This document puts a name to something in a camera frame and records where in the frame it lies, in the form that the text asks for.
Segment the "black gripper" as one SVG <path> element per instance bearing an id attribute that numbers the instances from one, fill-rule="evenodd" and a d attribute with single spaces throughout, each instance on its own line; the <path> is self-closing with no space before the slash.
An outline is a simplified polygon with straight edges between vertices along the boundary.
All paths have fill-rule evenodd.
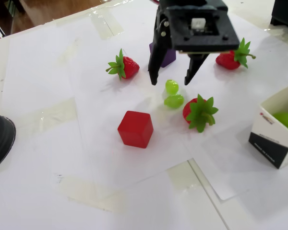
<path id="1" fill-rule="evenodd" d="M 152 85 L 157 84 L 158 72 L 171 48 L 169 21 L 167 17 L 228 17 L 228 7 L 222 0 L 160 0 L 156 12 L 154 38 L 148 71 Z M 209 54 L 188 54 L 189 68 L 184 79 L 188 85 Z"/>

